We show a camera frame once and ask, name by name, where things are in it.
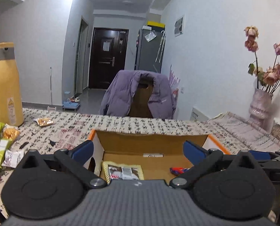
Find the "calligraphy print tablecloth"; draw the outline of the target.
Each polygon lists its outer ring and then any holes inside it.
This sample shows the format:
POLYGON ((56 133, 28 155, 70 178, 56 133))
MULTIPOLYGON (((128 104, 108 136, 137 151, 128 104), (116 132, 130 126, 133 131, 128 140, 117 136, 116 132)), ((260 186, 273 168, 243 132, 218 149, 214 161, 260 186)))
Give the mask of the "calligraphy print tablecloth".
POLYGON ((98 142, 87 168, 104 175, 103 161, 137 164, 147 180, 173 178, 171 167, 191 167, 183 153, 187 140, 203 146, 207 141, 225 153, 240 150, 280 152, 280 141, 255 124, 225 113, 205 121, 183 121, 135 117, 109 117, 36 109, 24 110, 20 135, 10 146, 13 153, 31 149, 52 154, 71 150, 89 139, 98 142))

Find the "pink patterned folded cloth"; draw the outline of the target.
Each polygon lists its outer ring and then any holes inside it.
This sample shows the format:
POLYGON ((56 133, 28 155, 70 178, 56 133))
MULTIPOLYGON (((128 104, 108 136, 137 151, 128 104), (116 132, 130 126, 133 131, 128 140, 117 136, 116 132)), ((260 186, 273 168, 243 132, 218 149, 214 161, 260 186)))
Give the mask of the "pink patterned folded cloth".
POLYGON ((280 152, 280 141, 256 123, 234 113, 226 112, 208 120, 231 134, 250 150, 280 152))

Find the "white snack packet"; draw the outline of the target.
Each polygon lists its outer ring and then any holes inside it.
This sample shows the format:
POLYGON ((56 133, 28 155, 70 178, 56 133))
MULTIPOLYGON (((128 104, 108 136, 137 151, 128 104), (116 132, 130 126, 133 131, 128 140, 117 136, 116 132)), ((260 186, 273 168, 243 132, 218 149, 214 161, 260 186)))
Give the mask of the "white snack packet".
POLYGON ((2 166, 16 168, 23 157, 24 157, 24 150, 19 150, 15 152, 11 150, 6 150, 2 166))

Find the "wooden chair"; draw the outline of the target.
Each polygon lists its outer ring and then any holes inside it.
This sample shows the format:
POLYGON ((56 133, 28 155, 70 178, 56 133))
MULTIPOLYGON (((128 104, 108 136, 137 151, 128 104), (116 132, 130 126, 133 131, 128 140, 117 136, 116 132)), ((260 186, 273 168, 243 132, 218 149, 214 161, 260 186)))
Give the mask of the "wooden chair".
POLYGON ((128 116, 140 118, 153 117, 148 107, 148 101, 154 87, 153 84, 152 79, 141 79, 139 81, 128 116))

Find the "brown white packet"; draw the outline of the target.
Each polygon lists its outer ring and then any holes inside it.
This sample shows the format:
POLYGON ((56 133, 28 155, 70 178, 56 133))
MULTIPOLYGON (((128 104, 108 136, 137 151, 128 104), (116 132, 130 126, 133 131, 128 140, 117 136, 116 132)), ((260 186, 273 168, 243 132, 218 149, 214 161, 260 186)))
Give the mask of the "brown white packet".
POLYGON ((108 184, 113 180, 144 180, 143 169, 140 165, 118 164, 103 161, 102 168, 108 184))

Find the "purple puffer jacket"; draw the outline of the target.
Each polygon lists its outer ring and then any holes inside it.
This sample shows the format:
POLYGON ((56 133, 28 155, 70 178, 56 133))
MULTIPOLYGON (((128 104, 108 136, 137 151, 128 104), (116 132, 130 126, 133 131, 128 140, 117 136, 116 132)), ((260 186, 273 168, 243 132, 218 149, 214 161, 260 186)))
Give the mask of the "purple puffer jacket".
POLYGON ((176 110, 167 76, 144 70, 121 70, 100 105, 100 115, 172 119, 176 110))

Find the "red blue candy wrapper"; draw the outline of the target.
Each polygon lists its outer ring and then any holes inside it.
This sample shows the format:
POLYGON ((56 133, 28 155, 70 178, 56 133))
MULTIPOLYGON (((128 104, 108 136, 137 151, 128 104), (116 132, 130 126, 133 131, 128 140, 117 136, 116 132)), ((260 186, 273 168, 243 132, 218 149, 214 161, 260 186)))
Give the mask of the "red blue candy wrapper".
POLYGON ((173 174, 175 176, 179 176, 179 175, 187 172, 188 170, 189 170, 189 168, 183 168, 183 167, 171 167, 170 168, 171 174, 173 174))

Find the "small orange snack packet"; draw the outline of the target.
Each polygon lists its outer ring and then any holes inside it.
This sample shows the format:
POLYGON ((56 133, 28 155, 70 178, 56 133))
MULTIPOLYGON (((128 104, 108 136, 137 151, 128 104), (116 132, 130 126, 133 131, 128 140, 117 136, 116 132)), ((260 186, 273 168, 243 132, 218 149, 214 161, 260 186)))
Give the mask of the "small orange snack packet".
POLYGON ((48 117, 44 118, 36 118, 34 121, 37 123, 39 127, 47 127, 54 124, 54 121, 48 117))

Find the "wall electrical panel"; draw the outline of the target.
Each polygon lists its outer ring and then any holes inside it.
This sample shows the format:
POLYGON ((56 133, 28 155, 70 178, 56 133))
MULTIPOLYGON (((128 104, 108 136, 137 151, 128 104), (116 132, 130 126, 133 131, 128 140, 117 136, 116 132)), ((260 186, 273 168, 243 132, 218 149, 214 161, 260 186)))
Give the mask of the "wall electrical panel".
POLYGON ((175 37, 183 34, 183 26, 184 26, 184 16, 180 17, 176 20, 174 25, 174 35, 175 37))

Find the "yellow box on refrigerator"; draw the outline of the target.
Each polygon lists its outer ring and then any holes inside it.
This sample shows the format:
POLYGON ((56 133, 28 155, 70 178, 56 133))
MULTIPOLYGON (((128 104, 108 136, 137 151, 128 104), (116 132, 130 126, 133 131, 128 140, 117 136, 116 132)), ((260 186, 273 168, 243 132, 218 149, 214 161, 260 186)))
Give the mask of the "yellow box on refrigerator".
POLYGON ((155 22, 155 21, 147 21, 147 26, 150 27, 160 27, 160 28, 165 28, 166 25, 160 22, 155 22))

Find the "yellow thermos bottle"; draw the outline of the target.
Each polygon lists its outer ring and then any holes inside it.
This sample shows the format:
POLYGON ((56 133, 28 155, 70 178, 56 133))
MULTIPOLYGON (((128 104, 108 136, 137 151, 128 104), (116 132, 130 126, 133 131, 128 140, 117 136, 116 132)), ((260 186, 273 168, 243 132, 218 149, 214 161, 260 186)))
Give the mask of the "yellow thermos bottle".
POLYGON ((0 122, 16 127, 24 123, 13 42, 0 43, 0 122))

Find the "orange cardboard snack box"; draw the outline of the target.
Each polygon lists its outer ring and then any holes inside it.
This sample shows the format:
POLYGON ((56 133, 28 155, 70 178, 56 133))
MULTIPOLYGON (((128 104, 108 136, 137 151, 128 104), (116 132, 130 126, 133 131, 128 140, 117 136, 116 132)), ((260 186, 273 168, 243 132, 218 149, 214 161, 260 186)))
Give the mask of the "orange cardboard snack box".
MULTIPOLYGON (((95 146, 101 146, 104 149, 102 162, 140 165, 145 180, 169 182, 174 178, 170 172, 171 167, 191 168, 193 164, 183 152, 185 141, 191 141, 206 150, 216 148, 226 155, 230 154, 230 151, 214 136, 208 134, 173 136, 92 130, 88 139, 93 141, 95 146)), ((100 177, 106 180, 103 168, 101 168, 100 177)))

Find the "dark entrance door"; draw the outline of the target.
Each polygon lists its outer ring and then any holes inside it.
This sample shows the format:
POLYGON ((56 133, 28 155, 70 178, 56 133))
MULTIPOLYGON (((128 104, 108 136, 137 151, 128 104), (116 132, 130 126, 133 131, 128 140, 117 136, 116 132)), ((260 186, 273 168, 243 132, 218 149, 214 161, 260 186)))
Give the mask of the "dark entrance door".
POLYGON ((89 65, 90 89, 107 89, 116 74, 125 68, 128 35, 126 29, 94 28, 89 65))

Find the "orange cracker packet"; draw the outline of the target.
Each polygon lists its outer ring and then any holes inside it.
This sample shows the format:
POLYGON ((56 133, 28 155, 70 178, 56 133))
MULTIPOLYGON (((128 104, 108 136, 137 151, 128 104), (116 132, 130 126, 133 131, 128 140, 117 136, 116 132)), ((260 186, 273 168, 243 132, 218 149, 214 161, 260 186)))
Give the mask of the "orange cracker packet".
POLYGON ((5 124, 3 128, 2 137, 11 141, 15 141, 20 135, 17 127, 5 124))

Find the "blue step stool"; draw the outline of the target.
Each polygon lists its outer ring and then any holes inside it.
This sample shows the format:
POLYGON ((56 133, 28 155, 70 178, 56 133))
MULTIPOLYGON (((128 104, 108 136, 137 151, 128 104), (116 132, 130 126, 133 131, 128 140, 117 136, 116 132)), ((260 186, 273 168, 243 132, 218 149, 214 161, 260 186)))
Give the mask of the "blue step stool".
POLYGON ((77 109, 80 107, 80 103, 78 102, 71 102, 71 101, 64 101, 62 105, 63 110, 73 110, 77 111, 77 109))

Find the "dried pink roses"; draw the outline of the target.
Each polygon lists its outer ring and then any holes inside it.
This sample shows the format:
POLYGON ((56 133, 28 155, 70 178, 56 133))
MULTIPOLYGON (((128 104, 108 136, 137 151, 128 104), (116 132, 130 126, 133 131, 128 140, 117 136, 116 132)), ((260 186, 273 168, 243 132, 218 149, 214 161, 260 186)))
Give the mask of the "dried pink roses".
POLYGON ((244 47, 253 53, 254 61, 248 66, 248 74, 256 78, 256 89, 274 94, 280 87, 280 30, 274 30, 275 42, 259 52, 259 46, 265 42, 259 39, 259 30, 255 26, 244 29, 246 40, 244 47))

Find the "pink textured vase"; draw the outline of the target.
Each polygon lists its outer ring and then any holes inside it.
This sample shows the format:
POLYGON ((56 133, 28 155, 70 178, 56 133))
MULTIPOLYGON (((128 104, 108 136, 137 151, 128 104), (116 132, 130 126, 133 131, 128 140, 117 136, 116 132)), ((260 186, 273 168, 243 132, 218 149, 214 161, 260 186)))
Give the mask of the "pink textured vase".
POLYGON ((269 131, 273 94, 255 89, 249 107, 250 121, 269 131))

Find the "grey refrigerator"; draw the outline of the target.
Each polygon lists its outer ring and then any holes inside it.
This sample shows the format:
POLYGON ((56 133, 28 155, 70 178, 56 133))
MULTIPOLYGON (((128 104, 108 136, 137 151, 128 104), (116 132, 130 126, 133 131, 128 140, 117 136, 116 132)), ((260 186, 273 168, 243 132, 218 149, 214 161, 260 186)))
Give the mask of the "grey refrigerator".
POLYGON ((140 29, 134 69, 161 73, 164 43, 164 30, 140 29))

